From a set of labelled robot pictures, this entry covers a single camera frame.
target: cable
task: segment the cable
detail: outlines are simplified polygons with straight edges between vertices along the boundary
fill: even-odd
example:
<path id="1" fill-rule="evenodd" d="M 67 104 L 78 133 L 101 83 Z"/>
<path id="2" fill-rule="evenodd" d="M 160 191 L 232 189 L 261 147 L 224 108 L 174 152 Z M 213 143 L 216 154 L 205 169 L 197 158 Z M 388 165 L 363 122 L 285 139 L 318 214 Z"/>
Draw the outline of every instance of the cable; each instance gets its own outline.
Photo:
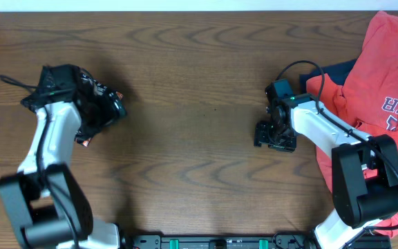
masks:
<path id="1" fill-rule="evenodd" d="M 5 75 L 0 75 L 0 80 L 2 82 L 5 82 L 7 84 L 11 84 L 14 86 L 20 86 L 22 88 L 24 88 L 25 90 L 29 91 L 31 94 L 33 94 L 34 92 L 31 89 L 38 89 L 37 86 L 29 86 L 26 85 L 24 83 L 21 83 L 15 79 L 12 79 L 11 77 L 5 76 Z M 37 98 L 46 98 L 48 100 L 48 98 L 52 95 L 59 95 L 59 94 L 64 94 L 64 93 L 68 93 L 74 91 L 74 89 L 64 89 L 64 90 L 57 90 L 57 91 L 52 91 L 50 93 L 43 93 L 37 96 Z M 37 165 L 37 171 L 39 173 L 39 176 L 41 178 L 41 180 L 43 181 L 45 187 L 48 189 L 48 191 L 50 192 L 50 195 L 52 196 L 54 202 L 56 202 L 56 204 L 58 205 L 59 208 L 61 208 L 61 210 L 63 210 L 64 212 L 64 216 L 65 219 L 67 220 L 68 225 L 70 226 L 71 232 L 72 232 L 72 237 L 73 237 L 73 243 L 74 243 L 74 247 L 76 249 L 79 249 L 79 241 L 77 239 L 77 232 L 76 232 L 76 227 L 75 224 L 73 223 L 72 219 L 70 218 L 70 214 L 68 213 L 68 210 L 64 207 L 64 205 L 62 204 L 62 201 L 59 199 L 58 195 L 55 193 L 52 185 L 52 183 L 50 183 L 47 179 L 47 175 L 45 173 L 45 167 L 44 167 L 44 162 L 43 162 L 43 158 L 42 158 L 42 154 L 43 154 L 43 147 L 44 147 L 44 140 L 46 139 L 46 134 L 47 134 L 47 130 L 48 130 L 48 126 L 50 124 L 50 117 L 48 115 L 48 111 L 47 108 L 44 106 L 44 111 L 46 112 L 46 123 L 44 125 L 44 129 L 42 130 L 41 133 L 41 137 L 39 138 L 39 142 L 38 142 L 38 148 L 36 150 L 36 165 Z"/>
<path id="2" fill-rule="evenodd" d="M 308 61 L 308 60 L 299 60 L 296 62 L 291 63 L 290 65 L 286 66 L 277 76 L 276 80 L 279 80 L 282 75 L 284 74 L 284 72 L 289 69 L 291 66 L 295 65 L 295 64 L 299 64 L 299 63 L 308 63 L 311 64 L 315 67 L 317 67 L 317 70 L 319 70 L 319 72 L 321 73 L 322 76 L 322 82 L 321 82 L 321 88 L 319 89 L 319 93 L 317 94 L 316 97 L 316 109 L 317 111 L 324 117 L 326 118 L 328 121 L 330 121 L 331 123 L 335 124 L 338 128 L 340 128 L 342 131 L 346 132 L 349 136 L 352 136 L 353 138 L 356 138 L 358 141 L 362 142 L 365 146 L 367 146 L 371 151 L 373 151 L 375 153 L 375 156 L 377 158 L 380 158 L 385 165 L 389 166 L 389 169 L 391 170 L 391 172 L 395 175 L 397 181 L 398 181 L 398 171 L 395 169 L 394 165 L 392 165 L 392 163 L 386 158 L 386 156 L 384 156 L 374 145 L 372 145 L 369 141 L 364 140 L 363 138 L 361 138 L 360 136 L 356 135 L 352 129 L 347 129 L 345 127 L 343 127 L 341 124 L 339 124 L 338 122 L 336 122 L 335 120 L 331 119 L 331 117 L 329 117 L 326 113 L 323 112 L 323 108 L 320 108 L 319 106 L 319 102 L 320 102 L 320 98 L 322 95 L 322 90 L 323 90 L 323 85 L 325 84 L 325 73 L 323 72 L 323 69 L 316 63 Z M 369 226 L 369 227 L 365 227 L 364 230 L 396 230 L 398 229 L 398 224 L 397 225 L 393 225 L 393 226 L 389 226 L 389 227 L 378 227 L 378 226 Z"/>

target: red garment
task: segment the red garment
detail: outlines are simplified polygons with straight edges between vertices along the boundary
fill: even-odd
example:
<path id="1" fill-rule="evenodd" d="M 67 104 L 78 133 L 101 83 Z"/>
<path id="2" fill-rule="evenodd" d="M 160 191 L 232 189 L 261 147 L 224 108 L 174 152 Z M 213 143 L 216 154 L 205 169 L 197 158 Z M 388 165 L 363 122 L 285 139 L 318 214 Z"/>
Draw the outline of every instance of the red garment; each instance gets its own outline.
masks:
<path id="1" fill-rule="evenodd" d="M 321 76 L 307 81 L 307 91 L 317 94 Z M 337 86 L 325 74 L 321 101 L 334 114 L 372 136 L 388 134 L 398 148 L 398 17 L 378 12 L 371 20 L 362 53 L 344 86 Z M 332 191 L 331 160 L 317 148 L 317 161 Z M 375 172 L 366 170 L 366 177 Z M 398 214 L 380 226 L 398 224 Z M 391 237 L 395 231 L 379 231 Z"/>

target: wooden table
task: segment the wooden table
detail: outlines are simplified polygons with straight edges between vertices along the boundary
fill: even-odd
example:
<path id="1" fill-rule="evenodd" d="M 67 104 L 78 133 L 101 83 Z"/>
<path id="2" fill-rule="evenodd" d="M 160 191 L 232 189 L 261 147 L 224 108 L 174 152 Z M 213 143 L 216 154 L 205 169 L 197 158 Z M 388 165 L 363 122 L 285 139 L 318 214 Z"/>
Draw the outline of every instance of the wooden table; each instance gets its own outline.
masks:
<path id="1" fill-rule="evenodd" d="M 0 13 L 0 74 L 36 85 L 42 65 L 70 63 L 124 94 L 129 116 L 73 152 L 95 216 L 129 232 L 309 230 L 332 199 L 306 138 L 293 154 L 253 147 L 263 89 L 295 60 L 358 57 L 374 14 Z M 295 91 L 310 69 L 287 72 Z M 0 176 L 16 172 L 35 132 L 26 95 L 0 82 Z M 0 201 L 0 248 L 17 247 Z"/>

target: dark blue cloth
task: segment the dark blue cloth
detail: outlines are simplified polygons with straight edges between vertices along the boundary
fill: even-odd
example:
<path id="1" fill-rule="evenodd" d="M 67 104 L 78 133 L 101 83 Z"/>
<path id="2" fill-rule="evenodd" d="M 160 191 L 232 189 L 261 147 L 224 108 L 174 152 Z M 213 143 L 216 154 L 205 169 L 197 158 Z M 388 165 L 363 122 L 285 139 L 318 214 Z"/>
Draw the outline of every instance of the dark blue cloth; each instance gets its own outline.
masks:
<path id="1" fill-rule="evenodd" d="M 340 85 L 343 86 L 346 81 L 346 77 L 350 74 L 350 71 L 352 70 L 352 67 L 356 64 L 357 59 L 352 59 L 347 62 L 342 62 L 339 64 L 331 65 L 331 66 L 324 66 L 322 67 L 323 72 L 327 73 L 331 80 Z M 301 85 L 301 91 L 302 93 L 307 92 L 307 80 L 311 79 L 312 77 L 319 76 L 319 70 L 315 69 L 309 74 L 303 74 L 299 75 L 299 83 Z"/>

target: black cable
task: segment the black cable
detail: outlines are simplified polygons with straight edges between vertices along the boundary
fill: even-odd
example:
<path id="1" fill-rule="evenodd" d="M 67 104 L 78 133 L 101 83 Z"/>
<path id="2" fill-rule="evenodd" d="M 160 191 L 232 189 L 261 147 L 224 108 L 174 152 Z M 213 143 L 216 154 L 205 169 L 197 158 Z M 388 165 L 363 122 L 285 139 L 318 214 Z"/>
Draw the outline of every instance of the black cable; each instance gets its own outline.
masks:
<path id="1" fill-rule="evenodd" d="M 317 94 L 316 97 L 316 109 L 317 111 L 324 117 L 326 118 L 328 121 L 330 121 L 331 123 L 335 124 L 338 128 L 340 128 L 342 131 L 346 132 L 347 134 L 349 134 L 350 136 L 352 136 L 353 138 L 356 138 L 358 141 L 362 142 L 365 146 L 367 146 L 371 151 L 373 151 L 375 153 L 375 156 L 377 158 L 380 158 L 385 165 L 389 166 L 389 169 L 393 172 L 393 174 L 395 175 L 397 181 L 398 181 L 398 171 L 395 169 L 394 165 L 392 165 L 392 163 L 386 158 L 386 156 L 384 156 L 374 145 L 372 145 L 369 141 L 361 138 L 360 136 L 356 135 L 353 132 L 353 129 L 347 129 L 345 127 L 343 127 L 341 124 L 339 124 L 338 122 L 336 122 L 335 120 L 333 120 L 330 116 L 328 116 L 326 113 L 323 112 L 323 108 L 320 108 L 319 106 L 319 101 L 322 95 L 322 90 L 323 90 L 323 85 L 325 84 L 325 73 L 323 72 L 323 69 L 316 63 L 308 61 L 308 60 L 299 60 L 297 62 L 293 62 L 290 65 L 286 66 L 277 76 L 276 80 L 279 80 L 282 77 L 282 74 L 289 69 L 291 66 L 295 65 L 295 64 L 299 64 L 299 63 L 308 63 L 311 64 L 315 67 L 317 67 L 317 70 L 319 70 L 319 72 L 321 73 L 322 76 L 322 83 L 321 83 L 321 88 L 319 89 L 319 93 Z M 365 227 L 364 230 L 396 230 L 398 229 L 398 224 L 397 225 L 393 225 L 393 226 L 389 226 L 389 227 L 378 227 L 378 226 L 369 226 L 369 227 Z"/>
<path id="2" fill-rule="evenodd" d="M 20 86 L 20 87 L 24 88 L 25 90 L 29 91 L 30 93 L 34 93 L 31 89 L 38 89 L 38 86 L 26 85 L 24 83 L 21 83 L 21 82 L 15 80 L 15 79 L 12 79 L 11 77 L 8 77 L 8 76 L 5 76 L 5 75 L 0 75 L 0 80 L 2 82 L 7 83 L 7 84 L 11 84 L 13 86 Z M 39 96 L 37 96 L 37 98 L 46 98 L 46 99 L 48 99 L 50 96 L 68 93 L 68 92 L 73 91 L 73 90 L 74 89 L 64 89 L 64 90 L 52 91 L 50 93 L 40 94 Z M 46 112 L 46 123 L 44 125 L 44 129 L 42 130 L 41 137 L 39 138 L 38 148 L 36 150 L 37 171 L 38 171 L 39 176 L 40 176 L 41 180 L 43 181 L 45 187 L 50 192 L 50 195 L 52 196 L 53 201 L 56 202 L 58 207 L 61 208 L 61 210 L 64 212 L 65 219 L 67 220 L 67 223 L 70 226 L 70 229 L 72 231 L 74 247 L 76 249 L 79 249 L 79 241 L 77 239 L 77 232 L 76 232 L 75 224 L 73 223 L 72 219 L 70 218 L 70 214 L 68 213 L 67 209 L 62 204 L 62 202 L 59 199 L 58 195 L 55 193 L 53 187 L 56 187 L 56 186 L 48 181 L 47 175 L 45 173 L 44 162 L 42 160 L 42 154 L 43 154 L 42 149 L 43 149 L 43 146 L 44 146 L 44 140 L 46 139 L 48 126 L 50 124 L 50 117 L 48 115 L 48 111 L 47 111 L 47 108 L 45 106 L 44 106 L 44 111 Z"/>

